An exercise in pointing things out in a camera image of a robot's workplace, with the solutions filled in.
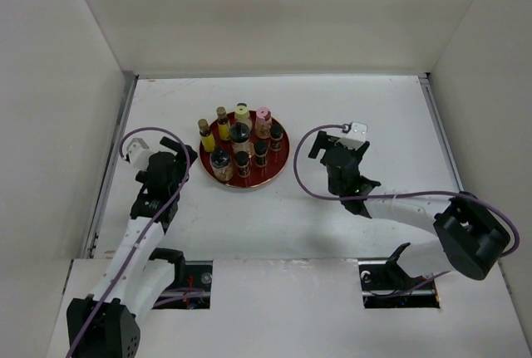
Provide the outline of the yellow label bottle front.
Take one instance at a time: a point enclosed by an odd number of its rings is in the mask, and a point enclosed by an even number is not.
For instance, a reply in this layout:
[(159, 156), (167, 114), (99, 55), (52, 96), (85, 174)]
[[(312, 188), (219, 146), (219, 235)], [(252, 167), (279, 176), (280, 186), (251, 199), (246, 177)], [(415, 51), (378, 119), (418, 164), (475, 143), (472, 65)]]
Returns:
[(216, 141), (210, 129), (209, 123), (206, 119), (198, 120), (199, 134), (201, 144), (207, 153), (212, 153), (216, 149)]

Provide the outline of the pink lid spice jar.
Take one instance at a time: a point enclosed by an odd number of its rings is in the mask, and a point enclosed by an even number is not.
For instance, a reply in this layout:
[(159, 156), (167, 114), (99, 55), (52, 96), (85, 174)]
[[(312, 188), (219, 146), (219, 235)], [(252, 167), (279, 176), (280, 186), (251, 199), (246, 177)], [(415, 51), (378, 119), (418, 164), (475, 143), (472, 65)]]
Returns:
[(260, 107), (256, 110), (255, 134), (258, 138), (268, 139), (270, 137), (272, 123), (272, 116), (269, 108)]

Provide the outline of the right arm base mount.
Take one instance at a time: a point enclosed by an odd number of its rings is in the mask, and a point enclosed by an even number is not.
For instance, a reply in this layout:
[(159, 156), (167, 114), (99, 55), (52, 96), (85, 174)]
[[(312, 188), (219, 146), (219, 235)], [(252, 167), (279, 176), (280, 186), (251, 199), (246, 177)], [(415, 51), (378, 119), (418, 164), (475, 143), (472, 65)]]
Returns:
[(410, 246), (400, 245), (389, 257), (358, 261), (362, 304), (366, 309), (440, 308), (436, 284), (428, 277), (410, 277), (398, 259)]

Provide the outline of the cream squeeze bottle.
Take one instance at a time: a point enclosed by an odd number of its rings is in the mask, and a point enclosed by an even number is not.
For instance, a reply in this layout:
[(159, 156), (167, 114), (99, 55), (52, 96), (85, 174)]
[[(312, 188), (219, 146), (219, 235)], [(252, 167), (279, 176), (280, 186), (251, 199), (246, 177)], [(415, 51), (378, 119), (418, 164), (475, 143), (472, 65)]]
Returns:
[(249, 130), (254, 127), (250, 111), (245, 103), (238, 103), (234, 109), (234, 118), (236, 123), (242, 123), (248, 126)]

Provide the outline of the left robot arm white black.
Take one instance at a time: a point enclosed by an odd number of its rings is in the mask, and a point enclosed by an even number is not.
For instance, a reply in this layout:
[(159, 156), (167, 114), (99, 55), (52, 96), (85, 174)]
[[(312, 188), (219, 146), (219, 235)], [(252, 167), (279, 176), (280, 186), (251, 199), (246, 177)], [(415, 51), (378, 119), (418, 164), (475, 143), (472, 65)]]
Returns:
[(164, 150), (149, 152), (141, 140), (121, 142), (120, 156), (139, 171), (140, 192), (126, 231), (101, 280), (66, 310), (69, 357), (134, 357), (140, 324), (165, 290), (186, 281), (181, 252), (159, 248), (178, 212), (180, 193), (197, 153), (165, 131)]

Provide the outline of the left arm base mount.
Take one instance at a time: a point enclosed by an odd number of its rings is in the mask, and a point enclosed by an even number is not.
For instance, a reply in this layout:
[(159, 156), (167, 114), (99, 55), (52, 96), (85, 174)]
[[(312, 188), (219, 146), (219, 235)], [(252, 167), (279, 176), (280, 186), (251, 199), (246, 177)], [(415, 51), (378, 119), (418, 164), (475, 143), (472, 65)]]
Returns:
[(157, 248), (150, 260), (164, 260), (174, 266), (172, 283), (161, 293), (156, 310), (210, 309), (214, 265), (212, 261), (189, 261), (183, 252)]

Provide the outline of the black cap spice jar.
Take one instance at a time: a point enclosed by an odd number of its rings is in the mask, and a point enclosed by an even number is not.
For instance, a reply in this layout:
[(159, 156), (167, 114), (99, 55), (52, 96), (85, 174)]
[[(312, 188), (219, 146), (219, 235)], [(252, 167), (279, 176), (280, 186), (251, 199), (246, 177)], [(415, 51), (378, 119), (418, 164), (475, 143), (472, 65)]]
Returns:
[(237, 173), (240, 178), (246, 179), (250, 176), (250, 159), (245, 151), (239, 151), (234, 156)]
[(270, 144), (269, 147), (273, 152), (279, 152), (282, 149), (283, 127), (280, 124), (273, 124), (270, 127)]
[(263, 168), (268, 163), (268, 142), (266, 140), (258, 140), (254, 144), (255, 164), (258, 168)]

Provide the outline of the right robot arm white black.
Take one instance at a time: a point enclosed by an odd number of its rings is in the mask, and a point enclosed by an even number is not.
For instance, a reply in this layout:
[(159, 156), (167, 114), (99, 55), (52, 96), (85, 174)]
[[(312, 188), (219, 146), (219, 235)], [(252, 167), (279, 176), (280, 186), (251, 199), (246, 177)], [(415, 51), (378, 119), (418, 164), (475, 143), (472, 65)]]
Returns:
[(427, 243), (404, 242), (396, 248), (384, 265), (387, 281), (402, 288), (415, 277), (450, 271), (484, 280), (510, 244), (502, 217), (467, 192), (386, 191), (361, 173), (369, 146), (360, 135), (333, 136), (321, 127), (308, 156), (326, 168), (329, 198), (349, 213), (402, 223), (432, 235)]

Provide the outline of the black grinder top jar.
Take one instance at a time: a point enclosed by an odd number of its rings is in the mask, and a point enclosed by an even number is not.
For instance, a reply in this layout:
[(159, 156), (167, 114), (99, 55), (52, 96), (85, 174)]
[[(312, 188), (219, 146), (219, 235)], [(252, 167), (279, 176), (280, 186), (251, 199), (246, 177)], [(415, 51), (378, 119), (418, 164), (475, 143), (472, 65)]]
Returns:
[(234, 154), (245, 152), (249, 157), (254, 155), (250, 128), (242, 122), (236, 122), (229, 128), (229, 138)]

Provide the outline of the dark lid nut jar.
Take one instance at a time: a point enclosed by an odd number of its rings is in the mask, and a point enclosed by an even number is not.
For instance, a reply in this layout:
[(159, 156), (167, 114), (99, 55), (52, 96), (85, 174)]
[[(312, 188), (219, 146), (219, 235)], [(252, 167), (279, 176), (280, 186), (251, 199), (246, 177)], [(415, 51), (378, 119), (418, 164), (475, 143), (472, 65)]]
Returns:
[(209, 162), (213, 170), (214, 177), (222, 182), (229, 182), (234, 176), (232, 158), (228, 150), (217, 147), (210, 154)]

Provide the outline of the yellow label bottle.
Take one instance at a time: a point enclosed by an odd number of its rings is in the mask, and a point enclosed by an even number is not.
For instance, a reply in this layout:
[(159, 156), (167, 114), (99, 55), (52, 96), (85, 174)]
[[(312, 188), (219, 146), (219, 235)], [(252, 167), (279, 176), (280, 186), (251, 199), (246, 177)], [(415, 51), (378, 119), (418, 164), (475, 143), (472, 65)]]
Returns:
[(230, 141), (230, 122), (226, 109), (223, 106), (219, 106), (216, 109), (217, 126), (219, 137), (223, 142)]
[(216, 149), (216, 141), (210, 129), (209, 123), (206, 119), (198, 120), (199, 134), (201, 144), (207, 153), (212, 153)]

